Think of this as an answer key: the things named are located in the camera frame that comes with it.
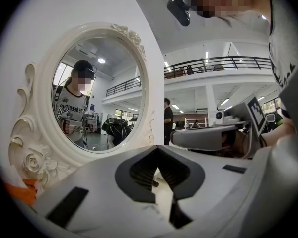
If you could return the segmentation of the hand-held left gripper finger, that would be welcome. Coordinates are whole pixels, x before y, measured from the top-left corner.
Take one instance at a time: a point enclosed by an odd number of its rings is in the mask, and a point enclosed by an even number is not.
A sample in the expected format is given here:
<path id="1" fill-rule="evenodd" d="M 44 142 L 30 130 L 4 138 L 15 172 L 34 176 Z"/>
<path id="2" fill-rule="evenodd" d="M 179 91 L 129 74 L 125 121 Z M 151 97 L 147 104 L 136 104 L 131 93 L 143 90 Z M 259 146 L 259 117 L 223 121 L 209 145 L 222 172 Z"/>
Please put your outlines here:
<path id="1" fill-rule="evenodd" d="M 120 164 L 140 157 L 155 147 L 129 150 L 89 162 L 60 182 L 49 187 L 34 203 L 34 210 L 44 216 L 75 187 L 88 190 L 66 230 L 75 234 L 168 234 L 172 224 L 155 203 L 135 202 L 117 185 L 115 173 Z"/>

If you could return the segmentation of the person's right hand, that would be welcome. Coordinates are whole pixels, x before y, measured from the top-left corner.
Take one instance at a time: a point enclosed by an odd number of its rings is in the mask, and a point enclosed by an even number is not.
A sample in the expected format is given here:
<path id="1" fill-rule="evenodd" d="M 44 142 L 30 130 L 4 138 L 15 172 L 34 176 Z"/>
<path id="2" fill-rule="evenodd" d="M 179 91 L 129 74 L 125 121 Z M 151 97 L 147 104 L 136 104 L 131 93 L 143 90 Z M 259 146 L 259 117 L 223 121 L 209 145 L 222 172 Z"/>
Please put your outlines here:
<path id="1" fill-rule="evenodd" d="M 239 155 L 244 156 L 248 149 L 248 135 L 237 130 L 235 133 L 235 142 L 231 148 Z"/>

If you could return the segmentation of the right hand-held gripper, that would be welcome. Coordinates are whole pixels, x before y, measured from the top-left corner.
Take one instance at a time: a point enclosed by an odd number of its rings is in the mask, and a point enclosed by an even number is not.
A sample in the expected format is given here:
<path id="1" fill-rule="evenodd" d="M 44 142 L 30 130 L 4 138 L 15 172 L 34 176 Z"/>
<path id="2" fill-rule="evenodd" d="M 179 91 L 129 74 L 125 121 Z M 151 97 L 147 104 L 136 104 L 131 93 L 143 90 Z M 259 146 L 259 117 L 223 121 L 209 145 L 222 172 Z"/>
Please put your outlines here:
<path id="1" fill-rule="evenodd" d="M 250 171 L 250 160 L 258 149 L 266 147 L 261 132 L 266 124 L 255 95 L 216 113 L 214 126 L 177 130 L 170 141 L 178 147 L 194 150 L 219 150 L 224 158 L 162 145 L 158 168 L 173 192 L 168 217 L 158 220 L 160 230 L 223 230 L 237 215 L 246 200 L 253 180 L 242 183 Z M 231 148 L 235 133 L 248 135 L 244 156 Z"/>

